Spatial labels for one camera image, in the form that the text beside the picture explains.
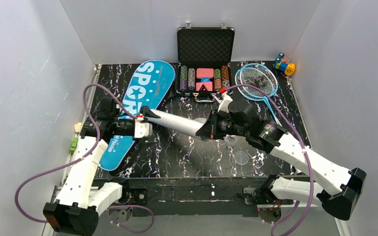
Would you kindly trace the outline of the white shuttlecock tube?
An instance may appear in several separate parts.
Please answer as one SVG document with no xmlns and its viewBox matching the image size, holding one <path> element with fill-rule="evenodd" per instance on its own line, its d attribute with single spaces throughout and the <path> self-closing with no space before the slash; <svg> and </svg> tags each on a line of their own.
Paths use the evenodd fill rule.
<svg viewBox="0 0 378 236">
<path fill-rule="evenodd" d="M 192 120 L 155 109 L 150 109 L 150 111 L 156 115 L 155 118 L 148 117 L 148 120 L 152 123 L 179 131 L 203 141 L 210 139 L 210 134 L 207 134 L 206 136 L 199 136 L 196 134 L 197 131 L 202 128 L 205 121 L 199 122 L 197 120 Z"/>
</svg>

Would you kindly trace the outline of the white shuttlecock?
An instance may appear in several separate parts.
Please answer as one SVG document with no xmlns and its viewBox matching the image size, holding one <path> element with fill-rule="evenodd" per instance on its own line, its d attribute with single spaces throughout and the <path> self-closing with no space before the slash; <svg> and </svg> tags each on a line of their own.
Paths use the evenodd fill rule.
<svg viewBox="0 0 378 236">
<path fill-rule="evenodd" d="M 238 142 L 238 138 L 237 136 L 235 135 L 226 135 L 224 137 L 224 143 L 230 147 L 230 148 L 233 148 L 237 145 L 237 142 Z"/>
</svg>

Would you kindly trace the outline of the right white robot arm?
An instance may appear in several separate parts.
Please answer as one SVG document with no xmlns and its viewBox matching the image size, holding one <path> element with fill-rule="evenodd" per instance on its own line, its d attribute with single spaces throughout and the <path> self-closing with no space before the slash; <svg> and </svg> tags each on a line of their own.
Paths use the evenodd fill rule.
<svg viewBox="0 0 378 236">
<path fill-rule="evenodd" d="M 302 169 L 310 182 L 271 175 L 256 190 L 257 196 L 272 202 L 296 200 L 314 205 L 335 218 L 349 220 L 362 194 L 367 174 L 360 168 L 339 166 L 301 143 L 285 128 L 271 120 L 253 117 L 252 106 L 238 108 L 230 102 L 227 111 L 212 110 L 196 131 L 202 139 L 223 139 L 226 135 L 244 137 L 249 145 Z"/>
</svg>

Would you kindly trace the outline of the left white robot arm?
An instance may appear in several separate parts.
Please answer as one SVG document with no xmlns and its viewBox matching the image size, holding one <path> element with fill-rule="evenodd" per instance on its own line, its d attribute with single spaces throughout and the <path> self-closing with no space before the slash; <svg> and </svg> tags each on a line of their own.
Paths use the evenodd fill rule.
<svg viewBox="0 0 378 236">
<path fill-rule="evenodd" d="M 129 101 L 123 100 L 123 105 L 137 119 L 126 117 L 112 98 L 104 99 L 96 114 L 88 117 L 89 123 L 82 128 L 75 151 L 77 159 L 55 200 L 46 203 L 43 209 L 54 231 L 92 236 L 106 210 L 130 212 L 139 208 L 153 213 L 142 201 L 136 200 L 129 181 L 123 177 L 109 178 L 95 192 L 91 191 L 102 156 L 109 150 L 109 142 L 114 136 L 120 136 L 123 141 L 146 142 L 152 134 L 148 110 L 156 109 L 159 103 L 146 99 L 142 105 L 131 108 Z"/>
</svg>

